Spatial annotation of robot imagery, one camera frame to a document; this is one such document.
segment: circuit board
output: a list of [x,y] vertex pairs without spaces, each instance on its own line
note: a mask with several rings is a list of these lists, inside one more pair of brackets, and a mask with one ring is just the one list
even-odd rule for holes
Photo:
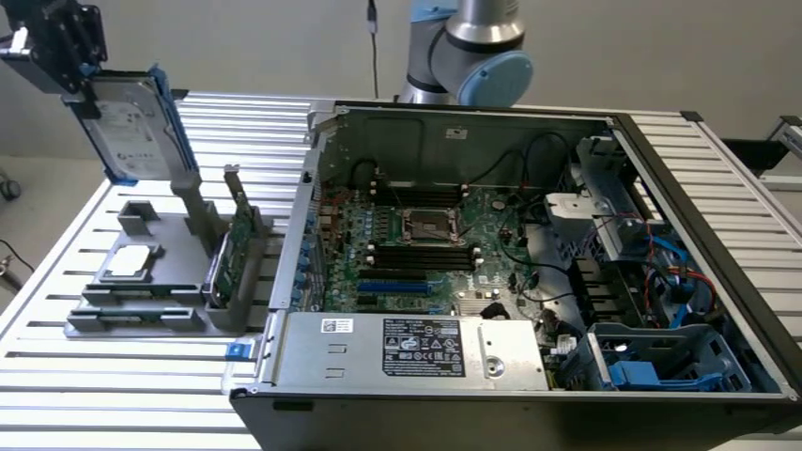
[[[327,255],[325,310],[479,315],[494,302],[514,306],[528,269],[502,246],[508,254],[530,260],[520,235],[525,228],[509,199],[505,190],[478,188],[454,208],[418,208],[377,205],[366,192],[326,190],[319,215]],[[361,272],[373,268],[371,249],[411,248],[423,254],[443,247],[478,248],[482,265],[470,271],[439,271],[426,269],[422,258],[410,269],[425,270],[425,293],[365,293]]]
[[237,211],[223,242],[215,279],[217,293],[223,305],[229,303],[239,287],[254,234],[254,210],[242,194],[237,197]]

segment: gray floor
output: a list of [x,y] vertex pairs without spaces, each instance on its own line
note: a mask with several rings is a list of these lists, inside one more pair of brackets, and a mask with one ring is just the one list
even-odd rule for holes
[[[35,267],[101,185],[102,164],[98,160],[0,156],[0,167],[23,185],[19,199],[0,200],[0,238]],[[0,257],[8,254],[0,247]],[[19,262],[11,263],[11,269],[23,279],[31,275]],[[0,289],[0,312],[11,299],[11,293]]]

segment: white wall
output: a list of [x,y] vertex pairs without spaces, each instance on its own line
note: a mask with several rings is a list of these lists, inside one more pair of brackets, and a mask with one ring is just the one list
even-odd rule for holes
[[[365,0],[97,0],[109,68],[154,61],[174,87],[371,95]],[[406,67],[409,0],[378,0],[381,91]],[[802,114],[798,0],[524,0],[525,102],[700,111],[728,136]],[[91,156],[59,100],[0,67],[0,153]]]

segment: power supply label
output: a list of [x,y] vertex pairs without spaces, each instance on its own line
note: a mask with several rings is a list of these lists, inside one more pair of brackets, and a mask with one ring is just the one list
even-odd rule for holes
[[387,376],[463,378],[463,338],[454,319],[385,319],[382,370]]

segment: aluminum table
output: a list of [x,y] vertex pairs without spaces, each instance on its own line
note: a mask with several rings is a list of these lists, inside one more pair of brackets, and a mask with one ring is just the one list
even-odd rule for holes
[[[263,325],[309,150],[310,104],[211,93],[191,93],[179,104],[206,180],[205,196],[215,200],[221,213],[234,212],[222,175],[227,163],[239,164],[251,202],[277,218],[253,335]],[[802,346],[800,224],[704,123],[688,122],[677,113],[628,113]],[[258,449],[222,394],[227,369],[235,380],[254,372],[251,363],[227,366],[223,356],[231,339],[76,341],[62,333],[66,316],[114,244],[117,213],[135,199],[150,200],[158,211],[183,212],[167,182],[141,182],[135,187],[105,182],[0,317],[0,449]],[[802,428],[782,436],[749,436],[717,449],[800,448]]]

